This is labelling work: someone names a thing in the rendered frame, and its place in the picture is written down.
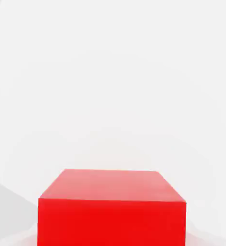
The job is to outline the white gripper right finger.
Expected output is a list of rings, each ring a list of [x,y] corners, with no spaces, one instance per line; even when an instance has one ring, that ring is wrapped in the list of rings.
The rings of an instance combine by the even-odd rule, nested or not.
[[[187,231],[186,246],[221,246],[221,244],[211,234]]]

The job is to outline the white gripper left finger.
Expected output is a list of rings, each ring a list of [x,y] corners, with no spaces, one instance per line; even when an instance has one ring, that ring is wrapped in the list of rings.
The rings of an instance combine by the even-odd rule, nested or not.
[[[37,246],[38,224],[34,224],[28,231],[25,231],[23,237],[18,241],[18,246]]]

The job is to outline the small red cube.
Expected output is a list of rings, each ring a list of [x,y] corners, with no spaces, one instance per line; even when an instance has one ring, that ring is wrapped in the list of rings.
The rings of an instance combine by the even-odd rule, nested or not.
[[[186,207],[158,172],[66,169],[38,200],[37,246],[185,246]]]

